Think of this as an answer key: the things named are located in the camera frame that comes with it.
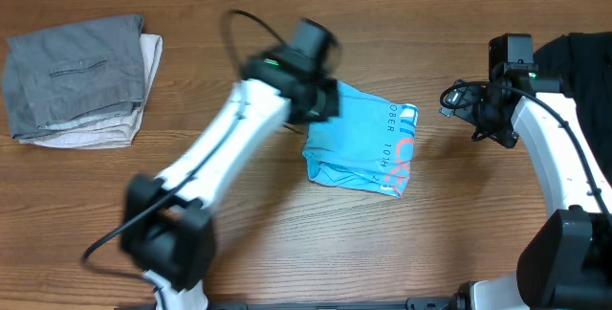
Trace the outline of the light blue printed t-shirt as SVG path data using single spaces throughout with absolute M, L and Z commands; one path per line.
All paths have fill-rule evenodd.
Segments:
M 310 181 L 399 198 L 410 180 L 418 108 L 340 82 L 339 116 L 312 123 L 303 149 Z

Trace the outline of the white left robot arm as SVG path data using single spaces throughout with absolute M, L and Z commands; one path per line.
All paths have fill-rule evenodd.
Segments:
M 327 59 L 336 37 L 303 18 L 290 41 L 238 63 L 223 108 L 173 164 L 135 176 L 126 190 L 120 246 L 151 283 L 157 309 L 206 309 L 203 278 L 215 255 L 213 214 L 256 149 L 287 123 L 339 113 Z

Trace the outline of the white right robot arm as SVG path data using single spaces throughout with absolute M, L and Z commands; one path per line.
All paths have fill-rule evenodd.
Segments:
M 474 126 L 475 142 L 525 144 L 548 216 L 514 273 L 467 283 L 454 308 L 610 308 L 611 187 L 579 127 L 567 78 L 538 68 L 530 35 L 506 33 L 489 43 L 489 79 L 456 80 L 440 104 L 441 114 Z

